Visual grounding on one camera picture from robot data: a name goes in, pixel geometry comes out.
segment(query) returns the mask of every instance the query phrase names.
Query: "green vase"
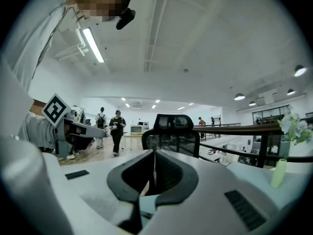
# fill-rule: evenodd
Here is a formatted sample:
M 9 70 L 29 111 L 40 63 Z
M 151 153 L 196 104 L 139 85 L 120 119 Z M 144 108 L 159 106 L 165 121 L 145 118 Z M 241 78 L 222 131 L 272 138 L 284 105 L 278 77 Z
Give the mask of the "green vase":
M 273 173 L 272 181 L 270 183 L 270 186 L 273 188 L 278 188 L 282 184 L 285 173 L 286 173 L 286 165 L 287 160 L 286 159 L 280 159 L 276 165 L 276 168 Z

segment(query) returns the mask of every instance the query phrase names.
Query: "shoe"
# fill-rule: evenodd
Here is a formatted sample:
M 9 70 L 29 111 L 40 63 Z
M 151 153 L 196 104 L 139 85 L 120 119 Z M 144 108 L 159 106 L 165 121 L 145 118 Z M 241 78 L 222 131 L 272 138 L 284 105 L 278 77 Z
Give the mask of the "shoe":
M 74 159 L 74 158 L 75 158 L 75 156 L 73 154 L 67 156 L 67 159 Z

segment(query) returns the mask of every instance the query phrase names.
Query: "black mesh chair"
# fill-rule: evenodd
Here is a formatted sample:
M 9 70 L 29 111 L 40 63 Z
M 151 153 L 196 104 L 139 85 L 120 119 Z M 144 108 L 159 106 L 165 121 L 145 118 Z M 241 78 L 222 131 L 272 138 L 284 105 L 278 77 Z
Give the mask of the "black mesh chair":
M 158 114 L 154 128 L 142 135 L 142 147 L 164 149 L 199 157 L 199 133 L 193 130 L 193 122 L 186 115 Z

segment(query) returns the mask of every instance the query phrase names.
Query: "white ceiling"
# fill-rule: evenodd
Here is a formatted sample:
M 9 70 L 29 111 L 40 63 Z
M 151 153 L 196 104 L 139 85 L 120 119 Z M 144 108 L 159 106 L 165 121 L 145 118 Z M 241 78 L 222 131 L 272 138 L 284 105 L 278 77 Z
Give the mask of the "white ceiling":
M 121 31 L 115 29 L 116 21 L 81 22 L 82 28 L 91 28 L 105 63 L 99 64 L 91 50 L 85 57 L 79 54 L 61 62 L 86 80 L 90 78 L 90 86 L 94 77 L 116 78 L 111 76 L 115 73 L 145 73 L 153 79 L 155 74 L 175 77 L 188 69 L 195 101 L 229 107 L 229 100 L 241 92 L 246 100 L 231 102 L 231 106 L 243 109 L 262 92 L 276 88 L 275 101 L 282 101 L 289 88 L 298 96 L 313 81 L 312 70 L 299 78 L 292 76 L 298 64 L 313 67 L 312 53 L 277 0 L 132 0 L 130 8 L 136 10 L 136 18 Z M 64 31 L 55 34 L 53 41 L 50 56 L 72 46 L 78 38 Z M 140 81 L 132 77 L 128 92 L 134 92 L 131 97 L 141 97 L 136 93 Z M 214 93 L 199 93 L 200 80 Z M 173 100 L 165 92 L 160 96 Z
M 143 111 L 151 111 L 151 112 L 170 112 L 176 114 L 183 114 L 184 111 L 189 109 L 194 109 L 199 104 L 189 105 L 190 102 L 173 102 L 173 101 L 160 101 L 156 103 L 156 99 L 140 99 L 140 98 L 125 98 L 126 101 L 123 101 L 120 97 L 105 97 L 106 102 L 114 105 L 118 109 L 137 109 Z

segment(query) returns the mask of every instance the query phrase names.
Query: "backpack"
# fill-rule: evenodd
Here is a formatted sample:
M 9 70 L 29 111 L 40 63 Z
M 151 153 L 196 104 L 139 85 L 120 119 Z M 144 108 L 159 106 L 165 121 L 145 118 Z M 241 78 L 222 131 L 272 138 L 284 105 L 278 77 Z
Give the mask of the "backpack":
M 103 117 L 101 117 L 100 114 L 98 114 L 98 115 L 99 115 L 99 119 L 98 119 L 98 122 L 97 122 L 97 127 L 98 128 L 103 128 L 104 127 L 104 116 L 105 115 L 103 115 Z

